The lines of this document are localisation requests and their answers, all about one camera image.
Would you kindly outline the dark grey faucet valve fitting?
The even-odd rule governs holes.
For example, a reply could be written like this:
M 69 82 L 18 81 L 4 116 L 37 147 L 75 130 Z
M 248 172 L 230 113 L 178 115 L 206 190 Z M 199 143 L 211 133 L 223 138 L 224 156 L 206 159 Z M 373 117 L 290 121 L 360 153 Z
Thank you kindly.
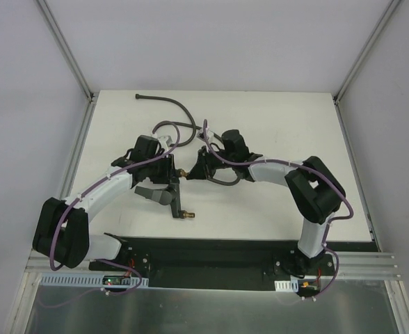
M 195 218 L 195 213 L 182 209 L 179 179 L 183 176 L 183 170 L 171 169 L 165 173 L 150 177 L 150 181 L 153 184 L 162 184 L 166 187 L 162 189 L 150 189 L 143 186 L 136 186 L 134 193 L 160 205 L 169 206 L 173 218 Z

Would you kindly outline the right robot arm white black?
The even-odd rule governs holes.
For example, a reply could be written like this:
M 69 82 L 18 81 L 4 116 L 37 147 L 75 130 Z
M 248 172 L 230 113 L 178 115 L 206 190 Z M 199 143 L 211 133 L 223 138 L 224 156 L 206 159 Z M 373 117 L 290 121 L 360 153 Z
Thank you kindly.
M 287 187 L 303 216 L 295 266 L 302 274 L 313 273 L 320 265 L 328 222 L 346 199 L 344 188 L 316 156 L 302 162 L 266 158 L 251 152 L 237 129 L 224 132 L 221 140 L 222 150 L 212 150 L 209 141 L 202 146 L 186 178 L 210 180 L 218 169 L 231 168 L 240 180 Z

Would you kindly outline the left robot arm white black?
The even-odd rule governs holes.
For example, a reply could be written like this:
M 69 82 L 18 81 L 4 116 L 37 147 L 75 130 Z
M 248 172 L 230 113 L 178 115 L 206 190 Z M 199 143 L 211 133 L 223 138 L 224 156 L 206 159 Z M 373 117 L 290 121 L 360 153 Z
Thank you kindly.
M 50 267 L 75 268 L 84 260 L 104 260 L 112 270 L 129 262 L 125 243 L 110 234 L 92 234 L 89 224 L 117 197 L 147 177 L 157 177 L 172 161 L 176 144 L 170 136 L 141 135 L 133 148 L 113 161 L 86 189 L 64 199 L 49 198 L 43 205 L 32 249 L 50 260 Z

